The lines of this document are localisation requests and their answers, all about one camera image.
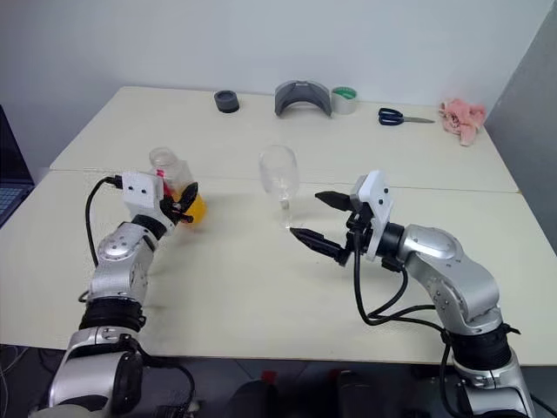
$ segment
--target tape roll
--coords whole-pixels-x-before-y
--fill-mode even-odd
[[[340,115],[349,115],[356,110],[358,93],[350,87],[335,87],[332,89],[332,111]]]
[[[215,93],[217,108],[223,113],[233,113],[240,108],[238,97],[232,90],[221,90]]]

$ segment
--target blue scissor handle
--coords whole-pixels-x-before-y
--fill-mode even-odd
[[[382,107],[379,109],[379,123],[385,126],[396,126],[404,122],[402,113]]]

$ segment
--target black round object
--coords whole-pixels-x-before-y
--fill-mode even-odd
[[[221,90],[215,93],[217,108],[223,113],[233,113],[240,108],[238,97],[232,90]]]
[[[474,370],[492,370],[505,366],[511,360],[505,324],[481,335],[449,333],[454,359],[464,367]]]
[[[136,215],[131,223],[147,228],[153,235],[155,235],[156,239],[161,239],[161,237],[166,233],[166,226],[151,216]]]
[[[79,329],[125,327],[136,332],[145,324],[141,304],[134,300],[101,298],[87,304]]]
[[[404,233],[404,227],[393,222],[388,222],[385,226],[385,231],[381,236],[379,245],[377,247],[377,255],[380,257],[397,258],[399,252],[399,243]]]

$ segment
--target gray plastic part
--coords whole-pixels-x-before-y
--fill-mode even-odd
[[[318,106],[327,116],[331,116],[331,97],[329,89],[314,81],[292,80],[281,84],[275,89],[275,113],[297,102],[308,102]]]
[[[233,113],[240,108],[238,96],[232,90],[221,90],[215,93],[217,109],[223,113]]]

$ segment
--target laptop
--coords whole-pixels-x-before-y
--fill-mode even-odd
[[[0,227],[35,184],[0,105]]]

